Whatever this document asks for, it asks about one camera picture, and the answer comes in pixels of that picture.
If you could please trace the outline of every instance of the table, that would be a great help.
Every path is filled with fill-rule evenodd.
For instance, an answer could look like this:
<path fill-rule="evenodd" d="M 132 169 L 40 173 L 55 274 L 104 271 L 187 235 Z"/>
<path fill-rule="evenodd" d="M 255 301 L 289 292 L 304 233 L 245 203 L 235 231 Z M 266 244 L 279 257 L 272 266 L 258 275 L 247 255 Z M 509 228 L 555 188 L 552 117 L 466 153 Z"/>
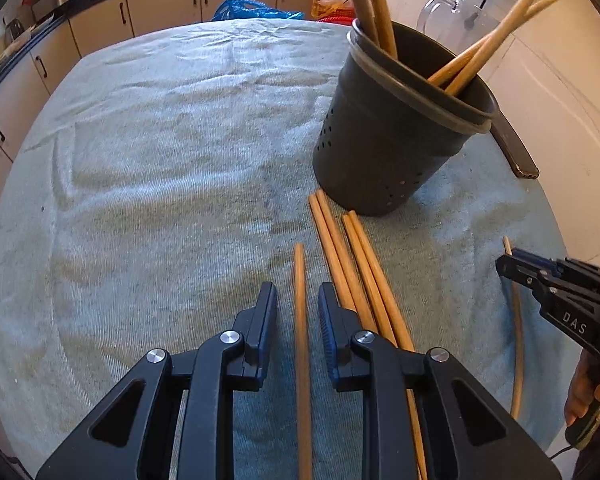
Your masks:
<path fill-rule="evenodd" d="M 295 478 L 292 252 L 306 246 L 317 479 L 360 474 L 360 394 L 330 386 L 317 293 L 330 279 L 310 216 L 315 138 L 347 29 L 214 22 L 87 56 L 25 140 L 0 200 L 0 415 L 34 473 L 151 348 L 196 348 L 279 291 L 259 394 L 236 395 L 240 478 Z M 474 136 L 408 203 L 363 219 L 420 351 L 444 346 L 509 407 L 513 320 L 494 261 L 502 236 L 564 245 L 540 185 Z M 520 422 L 541 446 L 562 425 L 578 349 L 523 294 Z"/>

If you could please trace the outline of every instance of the blue plastic bag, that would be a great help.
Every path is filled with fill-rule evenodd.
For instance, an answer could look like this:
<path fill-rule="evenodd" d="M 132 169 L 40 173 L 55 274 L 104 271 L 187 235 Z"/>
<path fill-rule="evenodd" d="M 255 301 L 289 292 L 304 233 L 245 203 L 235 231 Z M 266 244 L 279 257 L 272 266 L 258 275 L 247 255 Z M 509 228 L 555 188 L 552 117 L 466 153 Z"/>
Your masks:
<path fill-rule="evenodd" d="M 211 18 L 212 22 L 239 20 L 245 18 L 282 18 L 284 20 L 302 20 L 302 12 L 286 12 L 268 7 L 256 0 L 225 0 Z"/>

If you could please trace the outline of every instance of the yellow basket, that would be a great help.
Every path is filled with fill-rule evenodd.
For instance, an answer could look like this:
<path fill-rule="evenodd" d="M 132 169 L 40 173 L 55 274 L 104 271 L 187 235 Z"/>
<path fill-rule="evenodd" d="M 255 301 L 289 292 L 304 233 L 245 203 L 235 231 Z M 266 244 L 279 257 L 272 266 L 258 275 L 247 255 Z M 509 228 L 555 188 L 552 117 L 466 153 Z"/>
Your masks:
<path fill-rule="evenodd" d="M 345 16 L 346 18 L 355 18 L 355 9 L 341 9 L 337 7 L 323 7 L 319 0 L 314 0 L 311 6 L 311 16 L 316 20 L 321 18 L 330 18 L 331 16 Z"/>

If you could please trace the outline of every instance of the cable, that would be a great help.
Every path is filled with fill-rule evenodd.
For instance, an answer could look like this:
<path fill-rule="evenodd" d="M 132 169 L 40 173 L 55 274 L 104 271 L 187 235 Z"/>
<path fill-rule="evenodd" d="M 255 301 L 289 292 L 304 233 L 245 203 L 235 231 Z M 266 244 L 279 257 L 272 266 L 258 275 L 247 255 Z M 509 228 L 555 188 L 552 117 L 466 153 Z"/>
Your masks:
<path fill-rule="evenodd" d="M 480 4 L 480 8 L 484 9 L 485 4 L 487 3 L 487 0 L 482 0 L 482 3 Z M 474 28 L 475 25 L 475 20 L 478 18 L 478 13 L 474 12 L 471 16 L 469 16 L 466 20 L 464 20 L 464 28 L 466 29 L 470 29 L 470 28 Z"/>
<path fill-rule="evenodd" d="M 567 446 L 564 449 L 561 449 L 560 451 L 558 451 L 557 453 L 552 454 L 549 457 L 549 460 L 553 460 L 555 457 L 557 457 L 558 455 L 561 455 L 564 452 L 570 451 L 571 449 L 573 449 L 573 446 Z"/>

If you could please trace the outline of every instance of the metal screw cap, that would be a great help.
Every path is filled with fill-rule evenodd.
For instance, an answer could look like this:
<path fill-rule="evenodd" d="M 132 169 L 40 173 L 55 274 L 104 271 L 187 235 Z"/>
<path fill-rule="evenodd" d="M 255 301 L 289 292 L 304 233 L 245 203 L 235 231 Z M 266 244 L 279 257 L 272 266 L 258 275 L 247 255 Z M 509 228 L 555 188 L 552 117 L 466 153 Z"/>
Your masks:
<path fill-rule="evenodd" d="M 449 352 L 439 346 L 432 348 L 429 351 L 429 355 L 434 361 L 438 361 L 439 363 L 444 363 L 449 359 Z"/>
<path fill-rule="evenodd" d="M 165 357 L 167 357 L 167 352 L 162 348 L 154 348 L 153 350 L 149 350 L 146 354 L 146 360 L 150 363 L 159 363 Z"/>
<path fill-rule="evenodd" d="M 238 334 L 235 330 L 227 330 L 226 332 L 222 332 L 220 334 L 220 341 L 227 345 L 235 343 L 238 341 L 238 339 L 240 339 L 240 334 Z"/>
<path fill-rule="evenodd" d="M 356 341 L 362 344 L 369 344 L 376 338 L 373 332 L 369 332 L 369 330 L 361 330 L 355 337 Z"/>

